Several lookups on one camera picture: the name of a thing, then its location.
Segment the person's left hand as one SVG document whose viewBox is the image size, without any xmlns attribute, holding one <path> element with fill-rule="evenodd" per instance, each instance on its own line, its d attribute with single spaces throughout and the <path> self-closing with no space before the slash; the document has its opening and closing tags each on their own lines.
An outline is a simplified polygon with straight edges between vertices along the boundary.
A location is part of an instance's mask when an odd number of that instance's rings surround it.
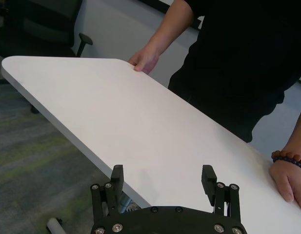
<svg viewBox="0 0 301 234">
<path fill-rule="evenodd" d="M 301 208 L 301 168 L 278 160 L 272 164 L 269 173 L 283 199 L 288 203 L 296 200 Z"/>
</svg>

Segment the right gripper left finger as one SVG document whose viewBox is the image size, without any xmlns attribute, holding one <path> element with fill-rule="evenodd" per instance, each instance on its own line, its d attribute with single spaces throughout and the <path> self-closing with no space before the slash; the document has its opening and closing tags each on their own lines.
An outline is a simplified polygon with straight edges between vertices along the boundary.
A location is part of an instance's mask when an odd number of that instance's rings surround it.
<svg viewBox="0 0 301 234">
<path fill-rule="evenodd" d="M 123 182 L 123 166 L 115 165 L 109 182 L 102 186 L 93 184 L 90 187 L 94 221 L 99 221 L 104 217 L 102 208 L 103 202 L 107 204 L 109 215 L 119 213 L 118 206 L 123 189 Z"/>
</svg>

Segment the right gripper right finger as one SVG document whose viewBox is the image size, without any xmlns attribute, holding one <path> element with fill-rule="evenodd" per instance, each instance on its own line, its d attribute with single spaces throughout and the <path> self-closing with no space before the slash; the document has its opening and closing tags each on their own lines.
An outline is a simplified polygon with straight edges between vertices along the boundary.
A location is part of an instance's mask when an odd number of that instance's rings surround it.
<svg viewBox="0 0 301 234">
<path fill-rule="evenodd" d="M 201 182 L 205 194 L 207 195 L 213 213 L 224 216 L 224 205 L 227 204 L 227 217 L 240 217 L 240 197 L 239 186 L 230 184 L 226 186 L 222 182 L 217 182 L 217 176 L 211 165 L 203 165 Z"/>
</svg>

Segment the person's right hand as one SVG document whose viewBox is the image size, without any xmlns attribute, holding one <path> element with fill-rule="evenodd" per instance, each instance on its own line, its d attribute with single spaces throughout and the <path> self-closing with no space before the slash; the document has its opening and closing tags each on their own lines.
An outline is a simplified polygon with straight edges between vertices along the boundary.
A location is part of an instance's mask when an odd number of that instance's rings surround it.
<svg viewBox="0 0 301 234">
<path fill-rule="evenodd" d="M 136 52 L 128 62 L 134 66 L 135 71 L 149 74 L 156 66 L 159 57 L 160 54 L 155 49 L 143 48 Z"/>
</svg>

